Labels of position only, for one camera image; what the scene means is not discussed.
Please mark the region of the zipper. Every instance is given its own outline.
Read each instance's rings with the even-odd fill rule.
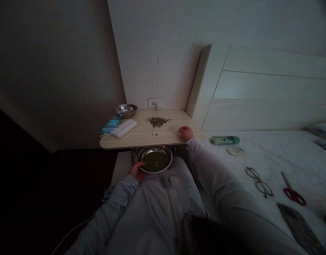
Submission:
[[[172,215],[174,226],[175,226],[175,232],[176,232],[176,235],[178,236],[178,229],[179,228],[177,226],[176,212],[175,212],[175,206],[174,206],[171,190],[169,189],[169,186],[167,185],[162,173],[159,173],[159,180],[161,181],[161,184],[162,184],[163,188],[166,189],[166,191],[168,193],[170,211],[171,211],[171,215]]]

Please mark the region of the green plastic container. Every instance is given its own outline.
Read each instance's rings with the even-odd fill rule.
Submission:
[[[231,145],[240,143],[238,136],[212,136],[210,142],[213,145]]]

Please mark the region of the light blue jacket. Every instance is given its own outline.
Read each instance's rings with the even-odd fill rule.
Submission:
[[[255,254],[306,254],[261,211],[255,199],[204,145],[187,142],[205,191],[218,207],[222,224],[239,235]],[[71,254],[175,254],[183,216],[208,215],[193,179],[166,170],[140,185],[128,175],[81,231]]]

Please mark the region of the white headboard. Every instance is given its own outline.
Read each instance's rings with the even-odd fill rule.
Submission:
[[[299,129],[326,121],[326,58],[209,45],[187,113],[204,131]]]

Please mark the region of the wooden table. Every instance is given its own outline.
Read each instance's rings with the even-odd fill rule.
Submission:
[[[169,123],[153,130],[152,125],[146,120],[150,117],[162,117],[171,119]],[[194,124],[191,117],[181,110],[138,110],[131,118],[137,121],[137,126],[124,135],[122,138],[116,138],[112,135],[100,139],[100,146],[103,149],[122,149],[135,147],[148,147],[158,145],[183,144],[184,141],[176,134],[181,126],[189,126],[194,131],[194,136],[201,141],[204,135]]]

